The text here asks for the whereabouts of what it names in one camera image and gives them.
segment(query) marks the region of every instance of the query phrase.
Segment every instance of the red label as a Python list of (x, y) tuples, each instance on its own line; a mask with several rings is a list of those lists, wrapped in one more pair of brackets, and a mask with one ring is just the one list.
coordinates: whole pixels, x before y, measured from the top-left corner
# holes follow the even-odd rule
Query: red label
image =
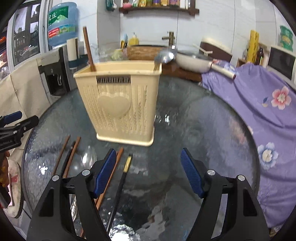
[(48, 32), (48, 37), (51, 38), (53, 36), (59, 35), (59, 28), (54, 28)]

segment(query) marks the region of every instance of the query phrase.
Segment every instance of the basket base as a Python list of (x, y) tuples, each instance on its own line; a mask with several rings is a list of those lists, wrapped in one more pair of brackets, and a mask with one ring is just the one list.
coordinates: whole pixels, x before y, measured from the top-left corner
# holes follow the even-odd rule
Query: basket base
[(151, 140), (148, 142), (134, 141), (134, 140), (129, 140), (129, 139), (117, 139), (117, 138), (112, 138), (112, 137), (103, 137), (103, 136), (99, 136), (98, 134), (96, 135), (96, 138), (100, 141), (117, 142), (117, 143), (136, 145), (136, 146), (151, 146), (154, 141), (154, 127), (153, 127), (153, 131), (152, 131)]

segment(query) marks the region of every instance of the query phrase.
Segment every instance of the purple cloth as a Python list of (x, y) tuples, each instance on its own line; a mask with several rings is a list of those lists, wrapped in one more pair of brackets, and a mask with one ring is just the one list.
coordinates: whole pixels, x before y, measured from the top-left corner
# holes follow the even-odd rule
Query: purple cloth
[(202, 86), (230, 104), (248, 125), (261, 166), (258, 201), (268, 227), (282, 225), (296, 205), (296, 94), (261, 66), (236, 68), (234, 81), (202, 75)]

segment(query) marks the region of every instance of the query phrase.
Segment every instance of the brass faucet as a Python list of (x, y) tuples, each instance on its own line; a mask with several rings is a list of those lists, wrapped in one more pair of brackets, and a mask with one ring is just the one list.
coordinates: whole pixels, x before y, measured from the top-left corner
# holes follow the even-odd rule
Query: brass faucet
[(169, 46), (172, 46), (174, 45), (174, 32), (168, 32), (169, 36), (168, 37), (162, 37), (161, 39), (162, 40), (165, 40), (165, 39), (168, 39), (168, 45)]

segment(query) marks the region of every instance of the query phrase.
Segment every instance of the heart shape on basket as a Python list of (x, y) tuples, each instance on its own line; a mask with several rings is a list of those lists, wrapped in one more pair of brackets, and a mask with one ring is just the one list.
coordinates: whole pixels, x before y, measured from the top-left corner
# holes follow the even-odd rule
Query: heart shape on basket
[(98, 104), (114, 118), (123, 117), (131, 107), (131, 101), (123, 96), (100, 96)]

